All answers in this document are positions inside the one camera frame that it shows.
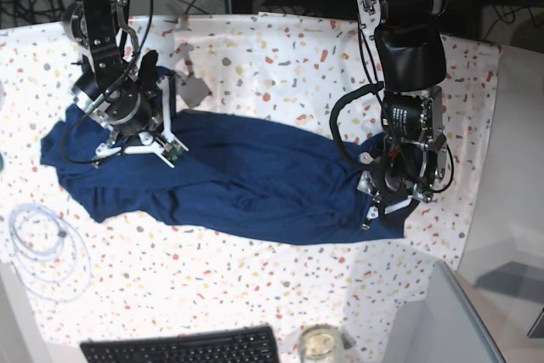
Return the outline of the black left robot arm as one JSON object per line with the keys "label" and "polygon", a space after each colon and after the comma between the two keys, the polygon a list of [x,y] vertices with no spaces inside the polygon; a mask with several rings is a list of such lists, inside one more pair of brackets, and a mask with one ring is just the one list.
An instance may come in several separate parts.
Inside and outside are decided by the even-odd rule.
{"label": "black left robot arm", "polygon": [[[344,95],[329,125],[339,152],[360,172],[359,189],[377,208],[379,223],[401,227],[419,204],[452,184],[455,164],[443,128],[441,82],[445,50],[437,18],[448,0],[357,0],[358,41],[368,83]],[[481,0],[536,6],[543,0]],[[359,156],[348,153],[338,128],[342,109],[372,94],[381,107],[381,142]]]}

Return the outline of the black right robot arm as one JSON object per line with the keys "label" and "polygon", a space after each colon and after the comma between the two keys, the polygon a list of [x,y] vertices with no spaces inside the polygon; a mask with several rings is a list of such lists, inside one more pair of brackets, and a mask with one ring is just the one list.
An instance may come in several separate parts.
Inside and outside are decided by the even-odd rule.
{"label": "black right robot arm", "polygon": [[77,107],[119,138],[151,145],[163,115],[154,101],[156,53],[128,23],[130,0],[72,0],[62,25],[76,44],[82,74],[72,87]]}

